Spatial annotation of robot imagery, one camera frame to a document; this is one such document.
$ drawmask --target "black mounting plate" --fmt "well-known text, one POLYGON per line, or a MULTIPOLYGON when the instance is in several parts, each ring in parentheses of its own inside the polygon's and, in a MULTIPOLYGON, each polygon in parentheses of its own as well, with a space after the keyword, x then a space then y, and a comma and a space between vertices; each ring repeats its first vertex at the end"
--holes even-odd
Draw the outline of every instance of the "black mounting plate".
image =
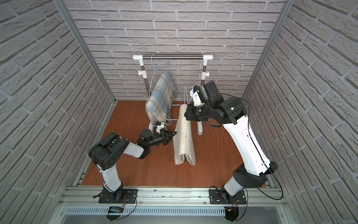
MULTIPOLYGON (((138 189, 123 189, 123 194, 126 196, 126 203, 127 204, 135 204, 137 197, 138 189)), ((98 200, 98 203, 100 204, 122 204, 124 202, 124 197, 120 201, 115 201, 111 196, 109 196, 105 190, 101 192, 99 195, 100 198, 98 200)))
MULTIPOLYGON (((228 204, 221 197, 221 189, 209 190, 209 198, 210 198, 210 204, 212 204, 212 205, 228 204)), ((237 192, 234 200, 235 200, 235 202, 237 200, 238 205, 245 205, 247 202, 246 202, 246 196, 245 196, 244 190, 237 192)))

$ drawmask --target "plaid scarf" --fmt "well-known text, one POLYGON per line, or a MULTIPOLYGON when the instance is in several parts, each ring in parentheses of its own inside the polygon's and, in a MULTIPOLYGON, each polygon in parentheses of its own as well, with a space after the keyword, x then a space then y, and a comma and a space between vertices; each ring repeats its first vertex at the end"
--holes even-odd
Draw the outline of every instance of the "plaid scarf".
POLYGON ((170 109, 176 96, 176 88, 167 71, 163 72, 151 93, 146 112, 150 122, 154 125, 158 121, 166 125, 171 124, 170 109))

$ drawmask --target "beige towel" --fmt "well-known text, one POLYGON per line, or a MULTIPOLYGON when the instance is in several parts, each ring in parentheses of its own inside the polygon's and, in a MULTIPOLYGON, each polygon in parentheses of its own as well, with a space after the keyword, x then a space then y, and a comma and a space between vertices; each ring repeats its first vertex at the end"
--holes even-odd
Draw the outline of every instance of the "beige towel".
POLYGON ((187 107, 187 104, 180 106, 179 118, 175 127, 176 135, 173 137, 175 165, 179 165, 184 162, 184 155, 191 165, 195 165, 192 127, 190 121, 187 121, 184 117, 187 107))

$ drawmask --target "blue cord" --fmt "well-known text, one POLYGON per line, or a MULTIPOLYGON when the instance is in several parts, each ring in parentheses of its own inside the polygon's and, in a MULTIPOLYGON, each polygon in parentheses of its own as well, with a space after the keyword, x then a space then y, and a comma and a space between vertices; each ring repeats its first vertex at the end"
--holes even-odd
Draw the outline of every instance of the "blue cord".
MULTIPOLYGON (((150 89, 151 89, 151 87, 152 87, 152 81, 153 81, 153 77, 154 77, 154 75, 155 75, 155 72, 158 71, 159 69, 162 69, 162 68, 165 68, 165 71, 167 71, 168 68, 169 68, 169 66, 170 66, 170 61, 168 61, 168 62, 166 63, 166 65, 165 65, 165 67, 159 67, 158 69, 155 69, 154 64, 153 64, 153 60, 152 60, 154 55, 155 55, 155 54, 152 54, 152 57, 150 58, 150 62, 151 62, 152 65, 153 65, 153 76, 152 76, 152 78, 151 78, 151 80, 150 80, 149 93, 150 93, 150 89)), ((145 108, 147 108, 147 103, 148 103, 149 98, 150 98, 150 96, 148 96, 147 101, 145 102, 145 108)))

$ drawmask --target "brick wall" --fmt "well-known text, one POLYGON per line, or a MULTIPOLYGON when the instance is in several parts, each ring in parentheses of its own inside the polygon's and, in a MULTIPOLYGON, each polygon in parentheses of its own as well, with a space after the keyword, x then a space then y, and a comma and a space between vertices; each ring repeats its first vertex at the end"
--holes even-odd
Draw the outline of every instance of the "brick wall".
POLYGON ((0 223, 47 223, 110 101, 52 1, 0 2, 0 223))
POLYGON ((358 221, 357 2, 296 0, 248 95, 297 223, 358 221))
MULTIPOLYGON (((66 0, 114 96, 145 100, 133 54, 214 54, 207 67, 223 93, 242 95, 283 0, 66 0)), ((202 60, 173 60, 168 71, 183 96, 200 84, 202 60)), ((154 61, 156 68, 166 61, 154 61)), ((153 66, 145 61, 149 77, 153 66)), ((154 77, 153 85, 159 76, 154 77)))

